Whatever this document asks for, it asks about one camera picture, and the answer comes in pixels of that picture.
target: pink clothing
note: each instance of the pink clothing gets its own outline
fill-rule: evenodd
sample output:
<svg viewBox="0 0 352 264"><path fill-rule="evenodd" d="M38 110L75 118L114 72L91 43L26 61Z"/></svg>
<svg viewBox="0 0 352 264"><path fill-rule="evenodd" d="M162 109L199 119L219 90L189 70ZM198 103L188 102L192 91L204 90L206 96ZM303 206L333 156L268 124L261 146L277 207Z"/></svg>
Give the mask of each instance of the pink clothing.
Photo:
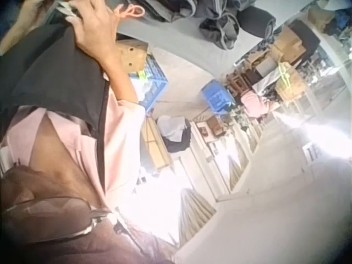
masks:
<svg viewBox="0 0 352 264"><path fill-rule="evenodd" d="M269 105L263 102L262 98L253 91L248 91L241 97L244 104L244 111L249 117L258 118L269 112Z"/></svg>
<svg viewBox="0 0 352 264"><path fill-rule="evenodd" d="M125 100L117 101L113 91L109 91L104 135L105 195L97 170L96 139L89 135L85 123L78 118L66 118L44 108L28 114L28 107L22 107L4 138L12 160L22 165L29 164L35 137L45 113L72 159L90 178L101 200L114 210L122 198L133 191L137 182L144 107Z"/></svg>

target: hand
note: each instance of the hand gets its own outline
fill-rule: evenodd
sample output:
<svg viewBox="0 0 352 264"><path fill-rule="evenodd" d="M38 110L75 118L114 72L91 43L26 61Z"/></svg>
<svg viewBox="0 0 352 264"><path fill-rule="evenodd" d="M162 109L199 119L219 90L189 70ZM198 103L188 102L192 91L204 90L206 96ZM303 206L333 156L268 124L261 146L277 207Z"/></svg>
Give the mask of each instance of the hand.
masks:
<svg viewBox="0 0 352 264"><path fill-rule="evenodd" d="M40 7L45 0L25 0L17 18L17 26L30 28L36 21Z"/></svg>
<svg viewBox="0 0 352 264"><path fill-rule="evenodd" d="M100 64L117 53L115 44L119 18L105 5L104 0L73 0L70 5L78 10L82 19L68 16L76 44Z"/></svg>

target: black garment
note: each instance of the black garment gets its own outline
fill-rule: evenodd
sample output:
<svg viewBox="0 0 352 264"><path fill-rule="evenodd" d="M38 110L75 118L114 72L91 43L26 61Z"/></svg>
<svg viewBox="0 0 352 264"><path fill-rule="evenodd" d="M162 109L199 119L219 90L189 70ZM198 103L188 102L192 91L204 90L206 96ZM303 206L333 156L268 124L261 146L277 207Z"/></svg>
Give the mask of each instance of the black garment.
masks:
<svg viewBox="0 0 352 264"><path fill-rule="evenodd" d="M168 152L176 153L179 151L184 151L188 149L191 144L191 127L185 128L183 130L181 142L171 141L164 136L161 138L163 139Z"/></svg>
<svg viewBox="0 0 352 264"><path fill-rule="evenodd" d="M105 190L104 129L109 83L98 63L79 50L71 27L39 27L0 58L0 140L19 106L78 117L97 139L97 165Z"/></svg>

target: blue plastic basket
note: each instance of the blue plastic basket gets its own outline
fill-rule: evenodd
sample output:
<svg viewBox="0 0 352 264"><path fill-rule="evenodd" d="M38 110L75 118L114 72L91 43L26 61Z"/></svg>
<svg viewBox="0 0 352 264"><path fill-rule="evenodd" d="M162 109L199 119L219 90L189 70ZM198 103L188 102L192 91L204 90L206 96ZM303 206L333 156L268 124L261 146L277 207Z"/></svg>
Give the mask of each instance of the blue plastic basket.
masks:
<svg viewBox="0 0 352 264"><path fill-rule="evenodd" d="M162 91L165 90L168 80L156 62L154 56L151 54L147 55L144 71L148 76L148 82L152 82L152 85L150 91L146 93L144 100L139 102L139 104L144 106L146 112L148 112L161 95ZM130 78L139 79L137 73L130 73L129 76Z"/></svg>
<svg viewBox="0 0 352 264"><path fill-rule="evenodd" d="M235 103L231 94L218 81L210 81L202 89L205 100L215 114L226 114L225 107Z"/></svg>

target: black bag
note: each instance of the black bag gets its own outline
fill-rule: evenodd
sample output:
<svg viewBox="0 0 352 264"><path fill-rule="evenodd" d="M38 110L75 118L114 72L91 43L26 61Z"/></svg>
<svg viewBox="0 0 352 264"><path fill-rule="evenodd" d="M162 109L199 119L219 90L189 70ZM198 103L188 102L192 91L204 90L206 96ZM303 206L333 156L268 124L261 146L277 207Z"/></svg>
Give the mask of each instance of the black bag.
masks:
<svg viewBox="0 0 352 264"><path fill-rule="evenodd" d="M195 17L219 19L222 17L227 0L198 0Z"/></svg>
<svg viewBox="0 0 352 264"><path fill-rule="evenodd" d="M127 0L145 9L144 18L160 22L173 22L180 18L193 17L197 0Z"/></svg>
<svg viewBox="0 0 352 264"><path fill-rule="evenodd" d="M236 17L227 12L220 19L204 20L199 28L207 40L226 51L235 46L240 30Z"/></svg>

